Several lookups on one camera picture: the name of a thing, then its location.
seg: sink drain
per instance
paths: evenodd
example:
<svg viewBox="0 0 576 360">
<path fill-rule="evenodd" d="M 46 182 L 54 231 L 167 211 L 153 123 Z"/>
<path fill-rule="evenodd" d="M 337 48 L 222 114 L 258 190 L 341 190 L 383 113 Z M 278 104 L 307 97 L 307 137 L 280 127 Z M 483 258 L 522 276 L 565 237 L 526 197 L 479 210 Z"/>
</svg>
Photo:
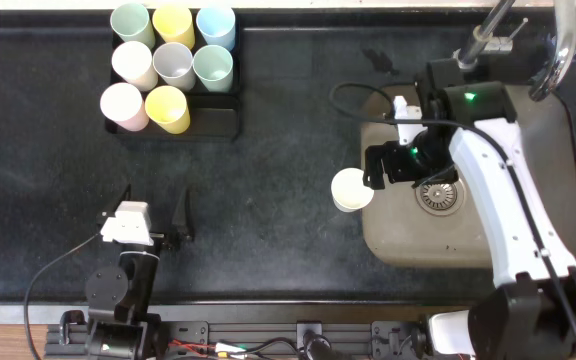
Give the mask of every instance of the sink drain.
<svg viewBox="0 0 576 360">
<path fill-rule="evenodd" d="M 448 216 L 459 210 L 465 191 L 461 181 L 454 184 L 422 185 L 415 189 L 417 202 L 426 212 L 437 216 Z"/>
</svg>

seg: black stain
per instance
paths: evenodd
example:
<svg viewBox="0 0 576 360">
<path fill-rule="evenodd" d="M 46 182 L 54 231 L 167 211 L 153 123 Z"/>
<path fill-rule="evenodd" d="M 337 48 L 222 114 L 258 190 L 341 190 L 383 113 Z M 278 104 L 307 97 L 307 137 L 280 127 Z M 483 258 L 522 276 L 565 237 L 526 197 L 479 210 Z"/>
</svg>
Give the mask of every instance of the black stain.
<svg viewBox="0 0 576 360">
<path fill-rule="evenodd" d="M 370 60 L 375 71 L 388 73 L 392 76 L 399 75 L 400 71 L 392 67 L 392 60 L 383 51 L 377 53 L 373 49 L 361 49 L 361 52 Z"/>
</svg>

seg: white wall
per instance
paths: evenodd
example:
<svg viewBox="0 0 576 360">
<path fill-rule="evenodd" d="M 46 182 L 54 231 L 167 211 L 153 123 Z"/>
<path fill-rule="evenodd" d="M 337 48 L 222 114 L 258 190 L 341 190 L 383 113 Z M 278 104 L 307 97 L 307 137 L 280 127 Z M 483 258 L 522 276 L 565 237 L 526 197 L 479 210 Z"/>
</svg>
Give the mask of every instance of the white wall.
<svg viewBox="0 0 576 360">
<path fill-rule="evenodd" d="M 0 9 L 112 9 L 129 0 L 0 0 Z M 170 1 L 143 1 L 148 7 Z M 239 8 L 490 7 L 497 0 L 181 0 L 190 8 L 224 4 Z M 517 0 L 516 7 L 552 6 L 552 0 Z"/>
</svg>

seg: plastic cup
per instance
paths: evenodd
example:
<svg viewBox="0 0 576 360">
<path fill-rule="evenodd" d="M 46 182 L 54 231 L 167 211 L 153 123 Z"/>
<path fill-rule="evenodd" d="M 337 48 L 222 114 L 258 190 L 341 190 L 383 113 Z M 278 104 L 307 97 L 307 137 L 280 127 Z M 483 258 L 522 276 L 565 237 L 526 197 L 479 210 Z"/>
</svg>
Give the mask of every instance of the plastic cup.
<svg viewBox="0 0 576 360">
<path fill-rule="evenodd" d="M 139 131 L 148 125 L 141 93 L 133 85 L 116 83 L 101 95 L 101 112 L 108 119 L 130 131 Z"/>
<path fill-rule="evenodd" d="M 184 44 L 168 43 L 161 45 L 152 57 L 157 74 L 168 85 L 183 91 L 195 86 L 195 72 L 192 70 L 192 52 Z"/>
<path fill-rule="evenodd" d="M 235 12 L 231 8 L 203 8 L 197 13 L 197 28 L 208 45 L 219 45 L 231 51 L 235 47 Z"/>
<path fill-rule="evenodd" d="M 353 212 L 370 203 L 375 191 L 364 186 L 363 176 L 361 169 L 354 168 L 343 169 L 335 175 L 330 190 L 337 209 Z"/>
<path fill-rule="evenodd" d="M 173 86 L 160 86 L 146 98 L 146 113 L 171 134 L 181 134 L 190 126 L 186 97 Z"/>
<path fill-rule="evenodd" d="M 110 26 L 126 42 L 139 41 L 150 49 L 155 46 L 150 14 L 141 4 L 129 3 L 116 8 L 110 15 Z"/>
<path fill-rule="evenodd" d="M 207 45 L 195 54 L 192 67 L 211 92 L 227 92 L 232 87 L 232 55 L 218 45 Z"/>
<path fill-rule="evenodd" d="M 195 29 L 190 10 L 180 4 L 166 4 L 155 10 L 152 23 L 165 42 L 178 42 L 189 49 L 195 46 Z"/>
<path fill-rule="evenodd" d="M 152 54 L 143 43 L 129 41 L 119 45 L 111 62 L 115 72 L 139 91 L 150 91 L 157 86 L 159 78 L 152 67 Z"/>
</svg>

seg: sink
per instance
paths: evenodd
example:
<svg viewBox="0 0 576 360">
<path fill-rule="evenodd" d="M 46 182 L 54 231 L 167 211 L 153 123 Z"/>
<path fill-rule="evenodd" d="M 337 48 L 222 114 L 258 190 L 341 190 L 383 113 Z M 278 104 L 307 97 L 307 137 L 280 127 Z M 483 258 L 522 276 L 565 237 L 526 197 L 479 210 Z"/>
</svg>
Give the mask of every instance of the sink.
<svg viewBox="0 0 576 360">
<path fill-rule="evenodd" d="M 507 86 L 518 114 L 526 160 L 546 211 L 568 250 L 576 256 L 576 162 L 570 119 L 554 95 L 535 103 L 529 86 Z M 384 88 L 419 105 L 414 86 Z M 370 96 L 363 111 L 387 112 L 386 100 Z M 365 123 L 361 154 L 371 145 L 398 139 L 394 126 Z M 491 267 L 490 252 L 468 184 L 411 188 L 390 184 L 375 192 L 362 211 L 363 234 L 370 250 L 383 262 L 407 267 Z"/>
</svg>

